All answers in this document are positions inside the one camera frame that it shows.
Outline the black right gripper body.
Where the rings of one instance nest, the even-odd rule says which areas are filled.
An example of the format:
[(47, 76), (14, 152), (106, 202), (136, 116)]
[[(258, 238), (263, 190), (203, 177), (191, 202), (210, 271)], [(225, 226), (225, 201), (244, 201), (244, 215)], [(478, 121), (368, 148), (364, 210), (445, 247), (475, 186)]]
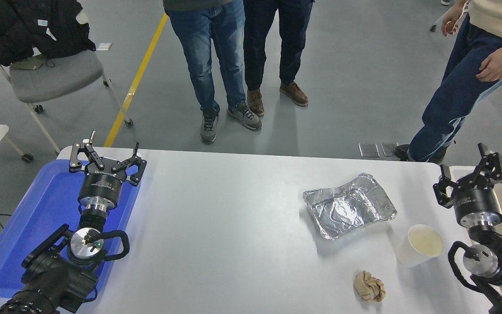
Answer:
[(502, 210), (494, 192), (494, 181), (483, 176), (464, 176), (454, 185), (452, 201), (460, 226), (497, 226)]

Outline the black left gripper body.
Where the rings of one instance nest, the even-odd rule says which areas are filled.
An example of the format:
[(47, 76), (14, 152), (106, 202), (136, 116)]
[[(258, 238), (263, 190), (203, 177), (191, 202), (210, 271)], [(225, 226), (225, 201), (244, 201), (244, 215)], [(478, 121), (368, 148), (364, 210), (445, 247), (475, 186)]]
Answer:
[(103, 170), (98, 169), (94, 161), (85, 166), (85, 178), (78, 193), (78, 203), (87, 207), (90, 201), (100, 198), (100, 203), (105, 204), (107, 209), (115, 209), (123, 181), (117, 178), (117, 173), (112, 173), (112, 169), (117, 167), (119, 161), (110, 158), (103, 158), (102, 161)]

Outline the person's left hand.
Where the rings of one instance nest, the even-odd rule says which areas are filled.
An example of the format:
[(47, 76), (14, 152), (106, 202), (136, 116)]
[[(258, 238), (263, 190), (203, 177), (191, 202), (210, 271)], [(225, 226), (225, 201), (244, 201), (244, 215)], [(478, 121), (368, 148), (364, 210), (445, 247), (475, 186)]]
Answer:
[(481, 82), (495, 82), (502, 79), (502, 48), (492, 52), (480, 65), (476, 78)]

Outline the person's right hand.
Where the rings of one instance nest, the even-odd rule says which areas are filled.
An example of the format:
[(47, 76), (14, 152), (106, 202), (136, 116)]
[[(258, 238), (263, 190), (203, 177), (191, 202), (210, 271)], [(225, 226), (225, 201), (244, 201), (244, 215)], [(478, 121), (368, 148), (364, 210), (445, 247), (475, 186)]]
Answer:
[(458, 31), (458, 20), (460, 20), (460, 18), (462, 17), (466, 5), (466, 1), (462, 2), (458, 0), (444, 14), (441, 24), (441, 32), (445, 37), (447, 37), (449, 34), (455, 34)]

